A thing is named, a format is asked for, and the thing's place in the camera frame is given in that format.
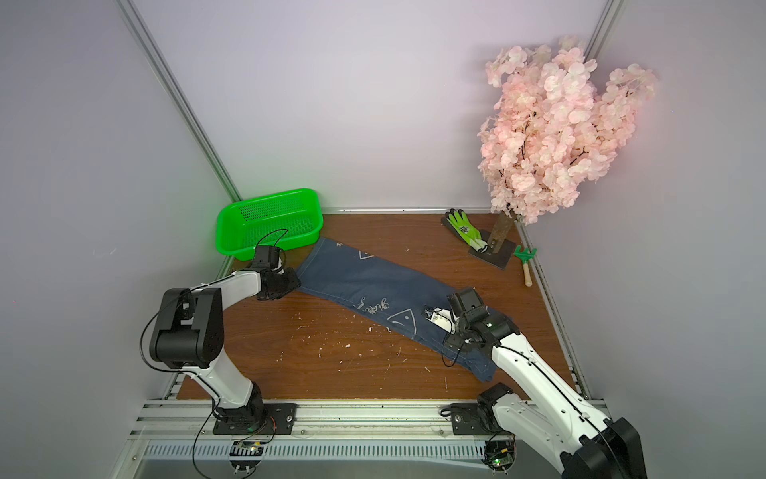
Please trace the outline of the blue printed pillowcase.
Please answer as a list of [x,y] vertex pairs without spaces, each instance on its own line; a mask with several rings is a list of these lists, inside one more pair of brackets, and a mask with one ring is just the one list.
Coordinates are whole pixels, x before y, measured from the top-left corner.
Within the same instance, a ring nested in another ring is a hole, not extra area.
[[303,293],[400,333],[456,361],[480,381],[491,380],[497,371],[495,363],[478,350],[457,352],[444,345],[446,331],[426,319],[427,307],[448,309],[448,295],[455,291],[450,285],[327,238],[314,245],[297,276]]

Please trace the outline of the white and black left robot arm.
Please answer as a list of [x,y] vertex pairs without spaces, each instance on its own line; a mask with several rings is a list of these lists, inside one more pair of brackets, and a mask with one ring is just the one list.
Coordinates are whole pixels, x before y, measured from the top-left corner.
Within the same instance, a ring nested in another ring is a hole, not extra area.
[[259,387],[225,352],[223,313],[244,299],[275,301],[300,287],[291,267],[243,269],[193,289],[169,289],[158,311],[149,355],[191,377],[213,401],[226,431],[256,431],[267,421]]

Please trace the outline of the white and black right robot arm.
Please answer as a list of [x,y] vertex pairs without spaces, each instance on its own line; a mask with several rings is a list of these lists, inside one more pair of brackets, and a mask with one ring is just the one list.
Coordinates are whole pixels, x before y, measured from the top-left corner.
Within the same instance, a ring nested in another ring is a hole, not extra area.
[[563,478],[648,476],[638,431],[570,387],[506,315],[484,311],[480,319],[468,321],[436,309],[431,321],[447,331],[444,343],[450,349],[483,353],[532,399],[529,404],[504,384],[480,394],[475,417],[487,433],[516,436]]

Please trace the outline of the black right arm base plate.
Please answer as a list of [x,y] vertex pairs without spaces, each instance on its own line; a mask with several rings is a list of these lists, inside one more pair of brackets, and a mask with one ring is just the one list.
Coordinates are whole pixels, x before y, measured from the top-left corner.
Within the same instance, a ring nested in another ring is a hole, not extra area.
[[476,402],[452,403],[440,414],[450,421],[452,433],[456,436],[510,436],[502,429],[487,405]]

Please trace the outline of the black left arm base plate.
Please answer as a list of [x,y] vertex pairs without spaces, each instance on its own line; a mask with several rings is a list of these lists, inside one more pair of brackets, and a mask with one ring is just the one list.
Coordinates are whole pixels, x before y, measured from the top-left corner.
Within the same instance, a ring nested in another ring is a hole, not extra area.
[[291,435],[296,416],[295,403],[245,405],[221,408],[215,417],[214,435]]

